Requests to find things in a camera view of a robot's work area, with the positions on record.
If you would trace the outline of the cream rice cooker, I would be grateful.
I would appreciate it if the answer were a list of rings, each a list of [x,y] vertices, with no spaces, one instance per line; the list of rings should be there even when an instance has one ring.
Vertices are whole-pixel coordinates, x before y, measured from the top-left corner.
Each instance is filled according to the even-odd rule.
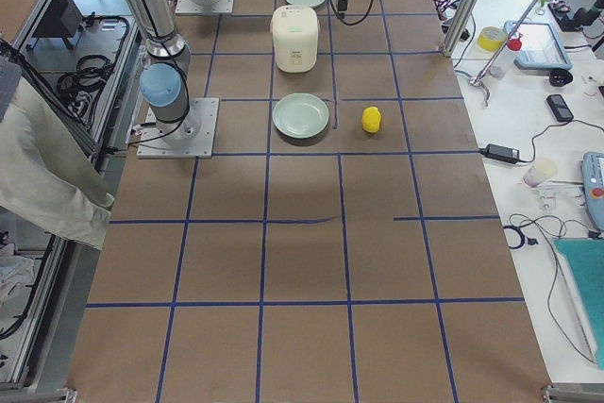
[[[312,8],[301,5],[277,8],[271,19],[270,31],[279,70],[306,73],[314,67],[319,25]]]

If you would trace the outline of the yellow lemon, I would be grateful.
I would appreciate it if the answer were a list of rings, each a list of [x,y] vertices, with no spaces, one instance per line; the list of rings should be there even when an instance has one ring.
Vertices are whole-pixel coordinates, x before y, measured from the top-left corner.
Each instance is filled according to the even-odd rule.
[[[366,133],[376,134],[380,131],[381,120],[382,115],[378,107],[367,107],[361,114],[361,127]]]

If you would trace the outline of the green plate by lemon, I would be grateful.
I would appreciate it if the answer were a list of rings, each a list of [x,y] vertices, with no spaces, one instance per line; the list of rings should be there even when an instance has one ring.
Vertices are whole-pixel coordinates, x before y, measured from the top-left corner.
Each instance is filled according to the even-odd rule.
[[[310,93],[282,97],[272,111],[272,123],[286,137],[306,140],[319,135],[329,123],[326,102]]]

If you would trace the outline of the yellow tape roll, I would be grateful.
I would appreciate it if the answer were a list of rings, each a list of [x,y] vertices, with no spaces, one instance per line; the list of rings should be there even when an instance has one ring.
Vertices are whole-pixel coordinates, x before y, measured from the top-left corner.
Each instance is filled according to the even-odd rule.
[[[477,38],[477,46],[486,52],[495,52],[506,41],[507,34],[499,27],[485,26],[483,27]]]

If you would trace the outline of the metal clamp rod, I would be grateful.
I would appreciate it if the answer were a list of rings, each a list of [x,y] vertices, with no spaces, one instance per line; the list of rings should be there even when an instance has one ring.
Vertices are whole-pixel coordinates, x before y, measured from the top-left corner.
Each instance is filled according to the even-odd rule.
[[[522,15],[517,20],[514,21],[513,28],[506,35],[506,40],[501,44],[501,46],[497,49],[497,51],[491,56],[491,58],[488,60],[488,62],[485,64],[485,66],[478,72],[478,74],[476,76],[470,76],[468,78],[468,83],[471,86],[482,89],[485,106],[489,105],[490,91],[486,87],[485,83],[483,82],[483,79],[485,78],[485,76],[487,76],[487,74],[489,73],[489,70],[491,69],[493,64],[499,58],[500,54],[504,51],[504,48],[507,46],[508,42],[512,39],[512,37],[514,36],[516,31],[518,30],[519,26],[525,21],[525,19],[530,15],[530,13],[536,8],[537,4],[540,4],[540,6],[542,7],[546,1],[547,0],[532,0],[531,3],[528,5],[528,7],[525,9],[525,11],[522,13]]]

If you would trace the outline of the red capped squeeze bottle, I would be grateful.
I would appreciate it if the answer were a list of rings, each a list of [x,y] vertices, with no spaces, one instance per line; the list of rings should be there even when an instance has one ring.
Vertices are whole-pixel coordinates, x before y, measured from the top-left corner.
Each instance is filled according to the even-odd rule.
[[[521,37],[522,35],[514,34],[501,46],[488,70],[490,76],[501,79],[514,66],[515,59],[522,49]]]

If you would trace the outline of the blue teach pendant tablet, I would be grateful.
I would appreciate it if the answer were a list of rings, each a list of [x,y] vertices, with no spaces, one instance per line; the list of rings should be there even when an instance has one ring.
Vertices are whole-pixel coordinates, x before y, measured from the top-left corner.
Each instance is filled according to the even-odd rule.
[[[514,64],[524,70],[570,70],[572,62],[555,27],[550,23],[522,23],[515,34],[522,35],[522,49]]]

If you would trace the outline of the black power adapter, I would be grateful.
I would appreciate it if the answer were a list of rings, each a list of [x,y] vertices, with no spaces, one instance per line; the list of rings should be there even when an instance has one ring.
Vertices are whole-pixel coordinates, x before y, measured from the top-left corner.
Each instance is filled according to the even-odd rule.
[[[479,149],[480,154],[487,159],[516,164],[520,161],[520,154],[517,149],[503,145],[488,143]]]

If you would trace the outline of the black round cup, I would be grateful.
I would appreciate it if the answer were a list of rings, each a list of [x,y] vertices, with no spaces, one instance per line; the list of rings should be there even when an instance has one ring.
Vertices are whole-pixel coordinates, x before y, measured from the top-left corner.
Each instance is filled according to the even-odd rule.
[[[554,88],[561,88],[569,85],[574,80],[573,75],[567,69],[554,68],[549,72],[548,81]]]

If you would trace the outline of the black phone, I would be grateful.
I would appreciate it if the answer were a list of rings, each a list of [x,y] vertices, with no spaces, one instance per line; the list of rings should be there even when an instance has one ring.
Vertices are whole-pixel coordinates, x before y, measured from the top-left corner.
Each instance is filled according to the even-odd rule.
[[[574,119],[574,115],[562,95],[551,94],[546,98],[546,103],[558,122],[567,123]]]

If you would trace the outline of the white paper cup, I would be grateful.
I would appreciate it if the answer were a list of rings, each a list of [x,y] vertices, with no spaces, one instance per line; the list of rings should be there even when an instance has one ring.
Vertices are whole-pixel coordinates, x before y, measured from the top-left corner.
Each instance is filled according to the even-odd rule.
[[[534,188],[551,179],[557,173],[558,167],[555,161],[548,158],[538,158],[523,175],[523,182]]]

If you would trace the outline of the person beige trousers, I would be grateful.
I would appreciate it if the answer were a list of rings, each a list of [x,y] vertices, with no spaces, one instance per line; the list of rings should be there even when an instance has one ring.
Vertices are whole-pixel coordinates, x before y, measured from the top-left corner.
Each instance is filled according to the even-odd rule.
[[[101,249],[114,202],[57,114],[1,60],[1,207],[61,238]]]

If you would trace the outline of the teal cutting mat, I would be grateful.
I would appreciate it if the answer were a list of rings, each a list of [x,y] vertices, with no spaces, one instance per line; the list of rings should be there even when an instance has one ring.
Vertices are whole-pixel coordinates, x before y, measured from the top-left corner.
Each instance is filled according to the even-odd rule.
[[[570,265],[596,339],[596,364],[603,369],[603,241],[560,239],[554,244]]]

